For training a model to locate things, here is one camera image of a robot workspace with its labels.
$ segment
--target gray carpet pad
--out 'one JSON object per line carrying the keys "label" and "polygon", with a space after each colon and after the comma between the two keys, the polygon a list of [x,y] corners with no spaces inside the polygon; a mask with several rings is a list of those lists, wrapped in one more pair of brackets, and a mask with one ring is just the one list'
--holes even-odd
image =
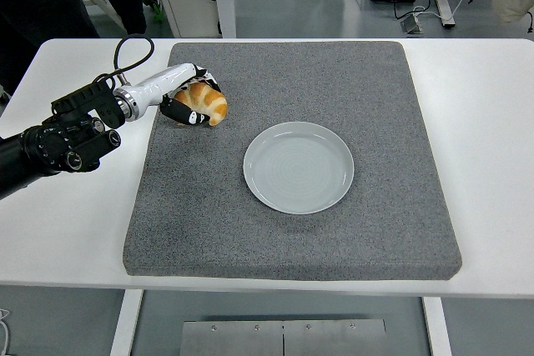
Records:
{"label": "gray carpet pad", "polygon": [[[124,245],[132,275],[293,280],[449,279],[461,266],[404,50],[393,42],[180,43],[229,104],[216,127],[156,117]],[[266,128],[337,133],[355,177],[325,211],[261,203],[243,157]]]}

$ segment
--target ceramic plate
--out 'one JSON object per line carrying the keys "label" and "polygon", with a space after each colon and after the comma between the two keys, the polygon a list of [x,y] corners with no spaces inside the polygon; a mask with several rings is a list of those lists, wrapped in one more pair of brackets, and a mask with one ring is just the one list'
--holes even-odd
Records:
{"label": "ceramic plate", "polygon": [[284,213],[325,210],[345,196],[354,161],[335,133],[313,123],[275,125],[244,154],[244,179],[267,206]]}

